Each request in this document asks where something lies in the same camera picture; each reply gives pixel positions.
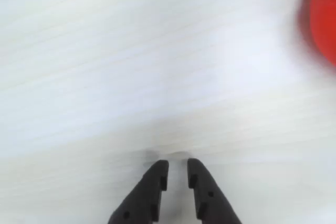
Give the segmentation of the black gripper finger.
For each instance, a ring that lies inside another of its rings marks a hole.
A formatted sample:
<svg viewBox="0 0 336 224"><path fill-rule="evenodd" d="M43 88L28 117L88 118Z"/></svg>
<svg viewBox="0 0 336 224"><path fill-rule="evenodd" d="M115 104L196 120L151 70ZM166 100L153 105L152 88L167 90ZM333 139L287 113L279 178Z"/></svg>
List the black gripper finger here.
<svg viewBox="0 0 336 224"><path fill-rule="evenodd" d="M205 224L241 223L215 179L199 159L187 160L187 175L188 187L194 192L198 220Z"/></svg>
<svg viewBox="0 0 336 224"><path fill-rule="evenodd" d="M108 224L158 222L161 195L167 190L168 172L167 160L155 162L112 213Z"/></svg>

